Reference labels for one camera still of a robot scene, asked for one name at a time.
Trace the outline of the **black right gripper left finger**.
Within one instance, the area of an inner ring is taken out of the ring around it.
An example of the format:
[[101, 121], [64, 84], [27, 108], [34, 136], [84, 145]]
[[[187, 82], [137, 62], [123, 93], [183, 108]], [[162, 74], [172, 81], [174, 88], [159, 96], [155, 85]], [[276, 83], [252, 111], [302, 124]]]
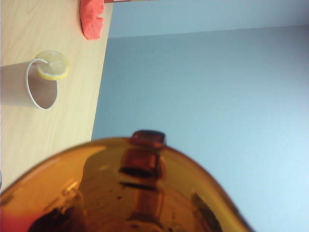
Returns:
[[31, 232], [84, 232], [84, 219], [81, 212], [70, 207], [64, 212], [58, 208], [35, 220]]

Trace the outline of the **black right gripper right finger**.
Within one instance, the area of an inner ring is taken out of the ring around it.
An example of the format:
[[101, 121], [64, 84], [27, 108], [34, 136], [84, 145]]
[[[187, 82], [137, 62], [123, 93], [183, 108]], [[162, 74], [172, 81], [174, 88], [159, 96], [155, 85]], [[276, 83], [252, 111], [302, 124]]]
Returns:
[[192, 194], [192, 205], [197, 232], [223, 231], [216, 215], [197, 193]]

